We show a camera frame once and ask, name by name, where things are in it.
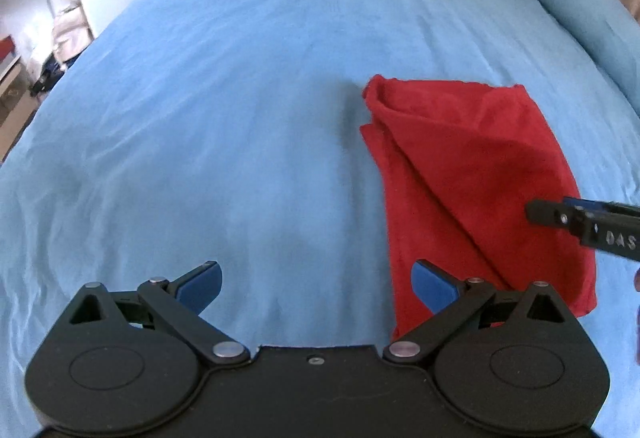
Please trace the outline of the red knit sweater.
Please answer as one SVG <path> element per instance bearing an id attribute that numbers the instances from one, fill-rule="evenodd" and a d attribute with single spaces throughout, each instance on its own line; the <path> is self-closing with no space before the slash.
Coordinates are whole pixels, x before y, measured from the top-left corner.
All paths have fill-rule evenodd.
<path id="1" fill-rule="evenodd" d="M 549 282 L 572 314 L 596 308 L 596 258 L 570 234 L 528 221 L 526 204 L 577 196 L 570 166 L 521 85 L 374 76 L 361 135 L 383 179 L 395 335 L 429 319 L 410 272 L 427 260 L 505 291 Z"/>

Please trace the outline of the blue bed sheet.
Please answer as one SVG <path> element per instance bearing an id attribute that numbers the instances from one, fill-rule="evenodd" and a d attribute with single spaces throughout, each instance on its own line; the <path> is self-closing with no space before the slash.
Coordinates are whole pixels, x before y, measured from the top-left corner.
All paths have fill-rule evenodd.
<path id="1" fill-rule="evenodd" d="M 585 198 L 639 199 L 639 119 L 539 0 L 135 0 L 1 167 L 1 432 L 39 428 L 29 360 L 78 288 L 213 259 L 246 346 L 390 340 L 372 76 L 523 85 Z"/>

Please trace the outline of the red box on shelf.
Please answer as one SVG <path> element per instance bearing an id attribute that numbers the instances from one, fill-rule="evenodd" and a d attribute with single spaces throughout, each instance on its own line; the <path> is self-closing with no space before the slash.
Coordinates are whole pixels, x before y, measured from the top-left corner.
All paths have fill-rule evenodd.
<path id="1" fill-rule="evenodd" d="M 0 60 L 7 56 L 13 56 L 15 50 L 14 41 L 11 36 L 6 36 L 0 40 Z"/>

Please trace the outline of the folded blue duvet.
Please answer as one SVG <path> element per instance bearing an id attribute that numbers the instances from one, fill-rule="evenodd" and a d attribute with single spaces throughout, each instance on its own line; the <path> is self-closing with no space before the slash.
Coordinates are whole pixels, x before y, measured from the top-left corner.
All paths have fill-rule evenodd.
<path id="1" fill-rule="evenodd" d="M 619 0 L 538 0 L 639 109 L 639 24 Z"/>

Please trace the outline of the beige bag under desk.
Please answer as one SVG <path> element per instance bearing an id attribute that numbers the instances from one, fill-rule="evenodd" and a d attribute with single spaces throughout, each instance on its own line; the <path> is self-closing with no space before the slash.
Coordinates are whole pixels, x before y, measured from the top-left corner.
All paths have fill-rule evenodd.
<path id="1" fill-rule="evenodd" d="M 93 34 L 81 5 L 73 4 L 54 18 L 52 37 L 58 63 L 76 58 L 92 43 Z"/>

